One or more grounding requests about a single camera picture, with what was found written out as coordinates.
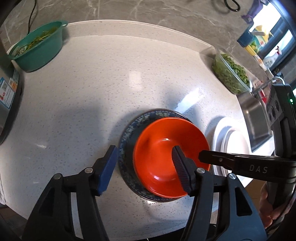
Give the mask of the person's right hand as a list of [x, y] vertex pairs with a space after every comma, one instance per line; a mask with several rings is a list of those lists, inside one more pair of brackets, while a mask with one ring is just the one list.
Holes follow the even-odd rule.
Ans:
[[261, 188], [261, 197], [260, 197], [259, 211], [258, 211], [264, 228], [270, 227], [273, 221], [275, 221], [280, 216], [286, 215], [290, 211], [295, 201], [295, 197], [293, 197], [289, 204], [284, 204], [281, 207], [273, 209], [273, 206], [268, 202], [267, 197], [268, 197], [267, 183], [264, 183], [264, 185]]

